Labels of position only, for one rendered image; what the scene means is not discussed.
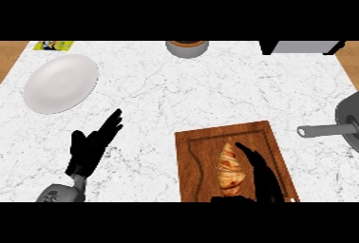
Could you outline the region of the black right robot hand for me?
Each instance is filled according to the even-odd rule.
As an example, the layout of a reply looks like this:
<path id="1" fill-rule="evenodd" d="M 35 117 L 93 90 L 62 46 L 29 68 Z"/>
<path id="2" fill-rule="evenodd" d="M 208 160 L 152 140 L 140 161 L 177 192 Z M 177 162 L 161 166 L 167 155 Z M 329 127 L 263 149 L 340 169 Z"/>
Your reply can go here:
<path id="1" fill-rule="evenodd" d="M 254 185 L 255 185 L 255 200 L 238 195 L 238 196 L 214 196 L 210 199 L 211 203 L 236 202 L 236 203 L 284 203 L 284 193 L 276 176 L 272 169 L 266 165 L 264 158 L 257 151 L 253 151 L 241 142 L 235 144 L 235 147 L 242 151 L 250 164 L 253 166 Z"/>

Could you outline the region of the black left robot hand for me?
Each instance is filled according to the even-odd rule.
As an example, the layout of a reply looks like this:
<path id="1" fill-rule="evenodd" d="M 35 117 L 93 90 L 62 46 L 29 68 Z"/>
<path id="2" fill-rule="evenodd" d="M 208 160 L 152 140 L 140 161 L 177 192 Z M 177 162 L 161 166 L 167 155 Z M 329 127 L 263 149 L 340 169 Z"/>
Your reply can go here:
<path id="1" fill-rule="evenodd" d="M 123 110 L 117 109 L 102 127 L 89 136 L 84 136 L 80 130 L 71 133 L 68 176 L 78 175 L 87 178 L 93 174 L 105 149 L 124 127 L 121 114 Z"/>

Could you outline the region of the golden brown croissant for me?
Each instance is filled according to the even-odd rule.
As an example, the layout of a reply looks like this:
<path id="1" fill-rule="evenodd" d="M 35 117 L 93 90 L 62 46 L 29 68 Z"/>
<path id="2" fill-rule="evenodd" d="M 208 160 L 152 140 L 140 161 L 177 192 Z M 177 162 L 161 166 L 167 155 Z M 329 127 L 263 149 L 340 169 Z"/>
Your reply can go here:
<path id="1" fill-rule="evenodd" d="M 241 168 L 233 147 L 229 143 L 224 144 L 219 155 L 216 175 L 223 196 L 238 196 L 241 183 L 245 180 L 245 172 Z"/>

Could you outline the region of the brown wooden cutting board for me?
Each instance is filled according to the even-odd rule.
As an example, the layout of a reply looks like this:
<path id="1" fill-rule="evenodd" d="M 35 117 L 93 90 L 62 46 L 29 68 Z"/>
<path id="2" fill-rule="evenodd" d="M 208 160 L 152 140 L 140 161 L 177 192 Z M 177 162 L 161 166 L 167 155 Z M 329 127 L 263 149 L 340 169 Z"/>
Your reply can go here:
<path id="1" fill-rule="evenodd" d="M 269 121 L 254 121 L 176 133 L 180 201 L 205 202 L 214 196 L 222 196 L 216 165 L 226 143 L 233 147 L 235 158 L 245 172 L 239 194 L 253 200 L 257 199 L 253 166 L 244 152 L 235 147 L 238 142 L 261 154 L 276 176 L 285 202 L 298 202 Z"/>

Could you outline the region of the white oval plate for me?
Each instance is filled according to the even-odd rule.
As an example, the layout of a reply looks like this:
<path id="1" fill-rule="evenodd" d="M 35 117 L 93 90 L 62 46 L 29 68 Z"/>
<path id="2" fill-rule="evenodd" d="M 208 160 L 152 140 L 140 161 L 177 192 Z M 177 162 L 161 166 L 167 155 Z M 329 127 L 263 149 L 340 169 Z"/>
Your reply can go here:
<path id="1" fill-rule="evenodd" d="M 96 87 L 96 62 L 81 54 L 56 57 L 32 73 L 24 87 L 28 108 L 44 115 L 74 108 Z"/>

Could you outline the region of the yellow printed packet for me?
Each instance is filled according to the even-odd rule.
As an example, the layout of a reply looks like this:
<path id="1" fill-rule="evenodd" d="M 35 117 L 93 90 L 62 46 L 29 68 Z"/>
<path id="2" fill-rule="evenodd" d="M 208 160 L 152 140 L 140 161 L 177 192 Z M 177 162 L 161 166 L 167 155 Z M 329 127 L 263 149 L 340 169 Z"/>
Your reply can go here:
<path id="1" fill-rule="evenodd" d="M 69 51 L 74 41 L 38 41 L 34 50 Z"/>

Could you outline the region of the grey cylindrical container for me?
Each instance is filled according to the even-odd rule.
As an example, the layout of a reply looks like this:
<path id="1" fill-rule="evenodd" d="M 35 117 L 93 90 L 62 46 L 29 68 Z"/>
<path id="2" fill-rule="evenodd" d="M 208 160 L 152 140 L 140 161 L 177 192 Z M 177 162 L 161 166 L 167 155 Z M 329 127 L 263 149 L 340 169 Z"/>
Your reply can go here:
<path id="1" fill-rule="evenodd" d="M 199 57 L 205 53 L 208 41 L 199 41 L 196 43 L 167 41 L 165 47 L 174 56 L 190 59 Z"/>

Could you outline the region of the grey and black appliance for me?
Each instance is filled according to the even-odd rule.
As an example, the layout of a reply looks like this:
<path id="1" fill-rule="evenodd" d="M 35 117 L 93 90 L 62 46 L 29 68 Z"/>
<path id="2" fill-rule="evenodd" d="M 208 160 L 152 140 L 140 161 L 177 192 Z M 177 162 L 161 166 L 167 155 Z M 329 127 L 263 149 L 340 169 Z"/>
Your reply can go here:
<path id="1" fill-rule="evenodd" d="M 263 55 L 272 53 L 320 53 L 334 55 L 346 46 L 344 41 L 260 41 Z"/>

